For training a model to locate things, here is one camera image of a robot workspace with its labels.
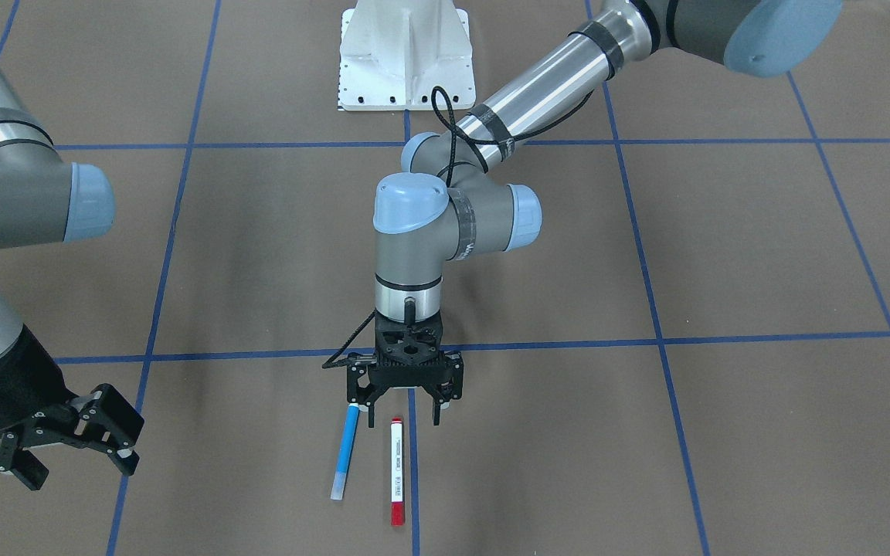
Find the marker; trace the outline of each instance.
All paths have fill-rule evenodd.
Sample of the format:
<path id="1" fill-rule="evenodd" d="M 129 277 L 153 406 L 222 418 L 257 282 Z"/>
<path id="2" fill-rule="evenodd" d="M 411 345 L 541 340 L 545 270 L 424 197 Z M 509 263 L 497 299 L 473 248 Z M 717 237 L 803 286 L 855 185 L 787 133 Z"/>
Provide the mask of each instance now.
<path id="1" fill-rule="evenodd" d="M 332 500 L 342 500 L 342 493 L 345 492 L 345 478 L 349 474 L 349 460 L 352 459 L 352 443 L 356 440 L 357 422 L 359 422 L 359 405 L 349 404 L 349 411 L 345 415 L 345 429 L 342 430 L 342 446 L 338 448 L 335 481 L 331 484 Z"/>
<path id="2" fill-rule="evenodd" d="M 403 419 L 389 423 L 389 524 L 403 526 Z"/>

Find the blue marker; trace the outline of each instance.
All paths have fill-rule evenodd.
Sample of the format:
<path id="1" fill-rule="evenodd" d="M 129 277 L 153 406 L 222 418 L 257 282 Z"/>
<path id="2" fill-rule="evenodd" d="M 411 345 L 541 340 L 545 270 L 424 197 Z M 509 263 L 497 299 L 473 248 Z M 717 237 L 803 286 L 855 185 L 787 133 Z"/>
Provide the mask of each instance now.
<path id="1" fill-rule="evenodd" d="M 335 481 L 331 484 L 332 500 L 342 500 L 342 493 L 345 492 L 345 478 L 349 474 L 349 460 L 352 459 L 352 443 L 356 440 L 357 422 L 359 422 L 359 405 L 349 404 L 349 411 L 345 415 L 345 429 L 342 430 L 342 446 L 338 448 Z"/>

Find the cable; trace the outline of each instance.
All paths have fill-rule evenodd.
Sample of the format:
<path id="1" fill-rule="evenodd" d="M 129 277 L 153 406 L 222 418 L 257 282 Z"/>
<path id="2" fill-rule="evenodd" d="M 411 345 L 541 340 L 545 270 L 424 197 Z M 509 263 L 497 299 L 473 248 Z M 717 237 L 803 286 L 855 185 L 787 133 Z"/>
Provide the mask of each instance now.
<path id="1" fill-rule="evenodd" d="M 438 108 L 438 102 L 437 102 L 438 93 L 441 93 L 441 95 L 443 97 L 445 97 L 445 108 L 446 108 L 446 110 L 448 110 L 448 120 L 445 119 L 445 116 L 442 115 L 441 109 Z M 539 129 L 539 130 L 527 131 L 527 133 L 519 134 L 519 136 L 514 136 L 511 139 L 514 142 L 526 141 L 526 140 L 529 140 L 529 138 L 531 138 L 531 137 L 540 136 L 540 134 L 545 133 L 545 131 L 551 130 L 552 127 L 558 126 L 558 124 L 565 122 L 565 120 L 568 120 L 569 117 L 571 117 L 573 114 L 575 114 L 576 112 L 579 112 L 579 110 L 582 109 L 583 106 L 586 105 L 586 102 L 589 101 L 589 98 L 592 95 L 593 95 L 592 91 L 589 91 L 588 93 L 586 93 L 586 95 L 583 97 L 582 101 L 580 101 L 579 104 L 577 104 L 575 106 L 575 108 L 572 108 L 571 110 L 569 110 L 569 112 L 564 113 L 564 115 L 559 117 L 558 120 L 554 120 L 554 122 L 547 124 L 547 126 L 541 127 L 541 129 Z M 467 136 L 466 131 L 460 130 L 459 127 L 456 126 L 455 110 L 452 109 L 452 99 L 449 98 L 448 92 L 446 92 L 445 89 L 441 85 L 435 85 L 435 87 L 433 89 L 431 89 L 431 109 L 434 110 L 435 116 L 438 117 L 438 121 L 441 122 L 443 126 L 445 126 L 445 129 L 447 129 L 448 131 L 451 131 L 451 133 L 452 133 L 452 145 L 449 150 L 449 158 L 448 158 L 448 176 L 446 176 L 446 178 L 445 178 L 445 185 L 447 187 L 452 187 L 452 169 L 455 168 L 455 166 L 456 166 L 455 147 L 456 147 L 456 138 L 457 137 L 462 137 L 462 141 L 466 141 L 466 144 L 469 144 L 470 147 L 473 147 L 474 144 L 491 144 L 491 145 L 498 146 L 499 141 L 477 140 L 477 138 L 472 138 L 472 137 Z"/>
<path id="2" fill-rule="evenodd" d="M 363 328 L 367 327 L 367 325 L 370 324 L 370 321 L 375 319 L 375 316 L 377 316 L 376 309 L 373 310 L 373 313 L 370 313 L 370 316 L 366 317 L 366 320 L 364 320 L 363 324 L 360 324 L 359 327 L 356 328 L 356 331 L 352 332 L 352 335 L 350 335 L 349 339 L 347 339 L 345 341 L 345 344 L 343 344 L 342 347 L 337 349 L 337 351 L 335 353 L 332 353 L 332 355 L 331 355 L 331 357 L 329 357 L 328 361 L 321 364 L 321 368 L 322 369 L 335 369 L 335 367 L 346 366 L 349 363 L 348 358 L 336 361 L 335 360 L 336 357 L 338 357 L 339 355 L 342 355 L 342 353 L 345 353 L 346 349 L 349 348 L 349 345 L 352 344 L 352 341 L 354 339 L 356 339 L 356 337 L 359 335 L 359 332 L 363 331 Z"/>

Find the black object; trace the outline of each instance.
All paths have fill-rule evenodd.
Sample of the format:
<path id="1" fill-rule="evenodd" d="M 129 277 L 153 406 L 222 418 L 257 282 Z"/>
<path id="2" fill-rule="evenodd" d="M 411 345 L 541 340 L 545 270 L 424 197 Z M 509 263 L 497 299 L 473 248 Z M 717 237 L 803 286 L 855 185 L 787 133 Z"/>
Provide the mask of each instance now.
<path id="1" fill-rule="evenodd" d="M 63 374 L 27 327 L 0 358 L 0 471 L 39 490 L 47 470 L 25 450 L 63 443 L 109 456 L 123 475 L 133 475 L 133 450 L 144 419 L 109 384 L 83 397 L 67 390 Z"/>
<path id="2" fill-rule="evenodd" d="M 350 352 L 344 359 L 335 361 L 335 357 L 344 351 L 343 346 L 322 368 L 346 367 L 346 401 L 368 409 L 370 429 L 375 425 L 375 403 L 390 388 L 423 388 L 434 400 L 432 422 L 438 425 L 442 404 L 462 398 L 464 368 L 462 354 L 458 351 L 441 351 L 441 313 L 414 323 L 413 300 L 406 306 L 405 323 L 396 323 L 373 312 L 349 338 L 346 346 L 374 318 L 375 349 L 372 355 Z M 364 378 L 369 383 L 361 386 L 360 381 Z"/>

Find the whiteboard marker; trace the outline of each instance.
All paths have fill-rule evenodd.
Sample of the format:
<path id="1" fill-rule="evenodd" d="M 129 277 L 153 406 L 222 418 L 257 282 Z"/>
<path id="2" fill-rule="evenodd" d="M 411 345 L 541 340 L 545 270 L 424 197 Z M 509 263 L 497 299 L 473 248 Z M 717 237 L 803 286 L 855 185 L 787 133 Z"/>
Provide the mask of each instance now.
<path id="1" fill-rule="evenodd" d="M 403 525 L 403 419 L 389 423 L 389 524 Z"/>

